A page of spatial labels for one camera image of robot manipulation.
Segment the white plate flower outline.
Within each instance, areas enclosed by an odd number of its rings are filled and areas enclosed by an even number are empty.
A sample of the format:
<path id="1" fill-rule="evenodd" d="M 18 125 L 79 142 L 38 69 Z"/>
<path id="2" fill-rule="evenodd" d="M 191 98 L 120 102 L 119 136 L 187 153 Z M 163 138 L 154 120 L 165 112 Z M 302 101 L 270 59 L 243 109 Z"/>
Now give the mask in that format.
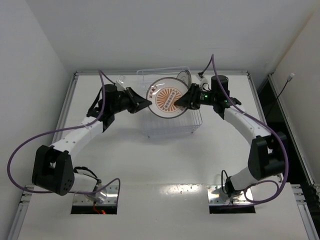
<path id="1" fill-rule="evenodd" d="M 186 85 L 189 84 L 189 77 L 186 71 L 179 72 L 176 78 L 184 82 Z"/>

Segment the orange sunburst plate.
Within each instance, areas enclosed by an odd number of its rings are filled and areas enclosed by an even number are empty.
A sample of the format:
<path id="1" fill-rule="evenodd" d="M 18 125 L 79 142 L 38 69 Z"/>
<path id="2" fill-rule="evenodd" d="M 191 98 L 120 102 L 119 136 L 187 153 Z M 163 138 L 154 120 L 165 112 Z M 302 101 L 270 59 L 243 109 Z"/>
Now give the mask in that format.
<path id="1" fill-rule="evenodd" d="M 154 81 L 146 91 L 146 99 L 151 102 L 149 110 L 157 117 L 163 119 L 174 119 L 183 115 L 186 107 L 176 106 L 187 91 L 188 86 L 176 77 L 162 77 Z"/>

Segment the dark green rimmed plate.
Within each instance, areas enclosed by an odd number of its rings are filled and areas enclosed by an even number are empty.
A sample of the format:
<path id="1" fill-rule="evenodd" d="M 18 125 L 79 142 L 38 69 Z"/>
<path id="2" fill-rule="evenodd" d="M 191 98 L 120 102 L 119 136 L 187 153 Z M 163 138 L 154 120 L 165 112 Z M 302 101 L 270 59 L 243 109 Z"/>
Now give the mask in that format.
<path id="1" fill-rule="evenodd" d="M 189 70 L 185 70 L 185 72 L 186 72 L 186 76 L 187 76 L 187 85 L 190 88 L 192 85 L 192 75 Z"/>

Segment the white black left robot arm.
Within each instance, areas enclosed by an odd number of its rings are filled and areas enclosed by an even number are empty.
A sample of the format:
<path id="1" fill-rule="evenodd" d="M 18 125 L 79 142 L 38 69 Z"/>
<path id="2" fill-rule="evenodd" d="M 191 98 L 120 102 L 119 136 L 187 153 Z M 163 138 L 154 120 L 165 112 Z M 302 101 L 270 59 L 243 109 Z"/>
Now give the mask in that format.
<path id="1" fill-rule="evenodd" d="M 123 111 L 135 114 L 151 104 L 131 87 L 118 82 L 103 84 L 79 126 L 70 127 L 65 137 L 50 146 L 37 149 L 31 182 L 60 196 L 75 193 L 97 200 L 105 187 L 96 176 L 75 172 L 77 154 L 109 128 L 116 114 Z"/>

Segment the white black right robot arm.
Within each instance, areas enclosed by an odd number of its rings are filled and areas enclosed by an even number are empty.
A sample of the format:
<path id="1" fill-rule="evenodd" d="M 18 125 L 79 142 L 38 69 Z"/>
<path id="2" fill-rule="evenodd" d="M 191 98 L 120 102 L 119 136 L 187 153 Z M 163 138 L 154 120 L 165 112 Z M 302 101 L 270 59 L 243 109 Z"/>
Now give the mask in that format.
<path id="1" fill-rule="evenodd" d="M 211 89 L 208 91 L 193 83 L 174 105 L 188 110 L 198 110 L 202 105 L 212 106 L 215 113 L 247 140 L 250 145 L 247 167 L 227 177 L 223 186 L 224 193 L 231 198 L 265 182 L 271 176 L 283 174 L 286 180 L 289 158 L 286 151 L 287 137 L 247 114 L 242 103 L 230 97 L 228 85 L 229 79 L 224 75 L 212 76 Z"/>

